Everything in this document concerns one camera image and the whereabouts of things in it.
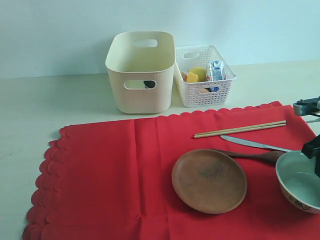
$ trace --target red tablecloth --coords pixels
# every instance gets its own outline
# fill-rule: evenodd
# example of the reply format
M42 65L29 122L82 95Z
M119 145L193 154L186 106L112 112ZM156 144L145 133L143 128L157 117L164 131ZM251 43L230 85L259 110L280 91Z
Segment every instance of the red tablecloth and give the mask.
M282 195L275 168L238 159L248 181L236 209L209 215L185 205L171 183L176 160L194 149L267 150L195 133L286 120L283 127L232 134L300 150L315 134L279 102L181 115L66 126L50 143L31 197L24 240L319 239L320 216Z

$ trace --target storage bin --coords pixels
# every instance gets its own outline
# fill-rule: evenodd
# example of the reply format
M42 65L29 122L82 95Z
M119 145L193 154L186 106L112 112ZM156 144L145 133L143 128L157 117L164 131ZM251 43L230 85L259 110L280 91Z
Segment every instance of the storage bin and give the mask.
M175 43L171 34L123 32L113 39L105 66L120 111L157 114L170 107L175 68ZM146 87L128 87L126 83L132 81Z
M176 65L174 79L182 103L187 108L206 105L222 105L227 101L235 73L213 45L196 45L175 48ZM223 61L226 74L225 80L187 83L183 81L180 71L187 73L193 67L207 69L210 61ZM200 89L216 87L215 92L200 93Z

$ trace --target white table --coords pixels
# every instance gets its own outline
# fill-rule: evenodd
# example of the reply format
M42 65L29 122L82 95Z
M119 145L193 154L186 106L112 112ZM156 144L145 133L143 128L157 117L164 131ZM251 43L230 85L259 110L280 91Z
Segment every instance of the white table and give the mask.
M74 124L168 116L194 110L292 105L320 95L320 61L233 66L237 78L224 105L186 108L174 85L171 107L161 114L117 110L106 74L0 80L0 238L21 239L32 207L39 165L59 129ZM303 117L320 134L320 118Z

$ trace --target robotic arm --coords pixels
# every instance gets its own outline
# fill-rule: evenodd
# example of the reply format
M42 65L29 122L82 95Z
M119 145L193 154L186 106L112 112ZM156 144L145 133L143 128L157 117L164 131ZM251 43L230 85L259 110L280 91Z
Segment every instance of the robotic arm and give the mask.
M320 97L301 99L293 104L294 114L298 116L312 115L320 118ZM309 159L315 157L314 173L320 178L320 134L305 143L301 152Z

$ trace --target white wall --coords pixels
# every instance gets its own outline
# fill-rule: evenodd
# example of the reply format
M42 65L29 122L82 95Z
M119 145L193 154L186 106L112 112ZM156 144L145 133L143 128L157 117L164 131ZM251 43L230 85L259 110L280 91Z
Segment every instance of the white wall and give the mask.
M0 79L105 73L116 34L166 31L230 65L320 58L319 0L1 0Z

